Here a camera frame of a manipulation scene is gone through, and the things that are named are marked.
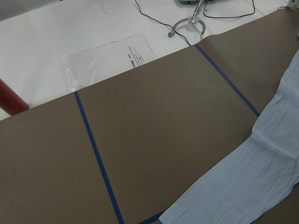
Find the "light blue striped shirt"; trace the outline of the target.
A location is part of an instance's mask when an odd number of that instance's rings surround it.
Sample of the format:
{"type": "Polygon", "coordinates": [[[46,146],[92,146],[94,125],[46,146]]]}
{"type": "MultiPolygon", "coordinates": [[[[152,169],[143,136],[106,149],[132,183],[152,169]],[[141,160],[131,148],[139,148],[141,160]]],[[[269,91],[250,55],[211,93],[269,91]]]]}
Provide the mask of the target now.
{"type": "Polygon", "coordinates": [[[250,224],[299,181],[299,56],[250,137],[201,176],[159,218],[163,224],[250,224]]]}

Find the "brown paper table cover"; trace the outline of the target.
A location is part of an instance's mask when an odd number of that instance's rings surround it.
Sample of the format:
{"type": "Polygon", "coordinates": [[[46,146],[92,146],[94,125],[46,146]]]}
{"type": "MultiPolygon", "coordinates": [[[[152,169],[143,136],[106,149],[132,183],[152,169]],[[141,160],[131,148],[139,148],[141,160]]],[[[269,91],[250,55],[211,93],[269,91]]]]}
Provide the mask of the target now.
{"type": "Polygon", "coordinates": [[[155,222],[250,135],[298,30],[280,9],[1,121],[1,223],[155,222]]]}

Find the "clear plastic zip bag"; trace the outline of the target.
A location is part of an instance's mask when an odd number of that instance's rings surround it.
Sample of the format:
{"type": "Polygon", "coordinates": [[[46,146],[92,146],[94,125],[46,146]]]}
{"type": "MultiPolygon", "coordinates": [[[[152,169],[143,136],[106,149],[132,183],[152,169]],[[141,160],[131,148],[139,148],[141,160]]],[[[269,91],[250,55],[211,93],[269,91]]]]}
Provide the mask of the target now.
{"type": "Polygon", "coordinates": [[[156,59],[144,35],[137,34],[67,53],[59,65],[66,92],[72,93],[156,59]]]}

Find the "metal reacher grabber tool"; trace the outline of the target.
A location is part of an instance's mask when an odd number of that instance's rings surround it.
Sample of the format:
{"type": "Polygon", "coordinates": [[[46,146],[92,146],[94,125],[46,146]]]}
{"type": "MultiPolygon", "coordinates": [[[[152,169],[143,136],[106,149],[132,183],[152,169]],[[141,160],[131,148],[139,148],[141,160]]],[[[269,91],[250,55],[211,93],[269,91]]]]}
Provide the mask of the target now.
{"type": "Polygon", "coordinates": [[[206,32],[206,25],[200,19],[199,14],[200,14],[200,12],[203,9],[205,1],[204,0],[176,0],[176,2],[180,6],[194,6],[194,11],[193,11],[193,13],[190,16],[177,21],[171,27],[171,30],[168,33],[168,37],[172,38],[175,34],[179,35],[178,32],[177,32],[178,26],[181,25],[182,23],[186,22],[186,23],[188,23],[190,25],[199,24],[201,26],[201,30],[199,32],[199,40],[201,41],[203,39],[203,36],[204,36],[205,32],[206,32]]]}

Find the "red cylindrical bottle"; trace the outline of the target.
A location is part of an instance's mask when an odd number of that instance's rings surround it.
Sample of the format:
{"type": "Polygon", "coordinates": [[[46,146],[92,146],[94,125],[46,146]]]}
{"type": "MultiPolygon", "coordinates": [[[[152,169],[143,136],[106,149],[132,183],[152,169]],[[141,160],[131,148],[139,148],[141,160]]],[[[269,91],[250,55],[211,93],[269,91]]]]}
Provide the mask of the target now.
{"type": "Polygon", "coordinates": [[[5,82],[0,80],[0,108],[10,116],[29,109],[26,104],[5,82]]]}

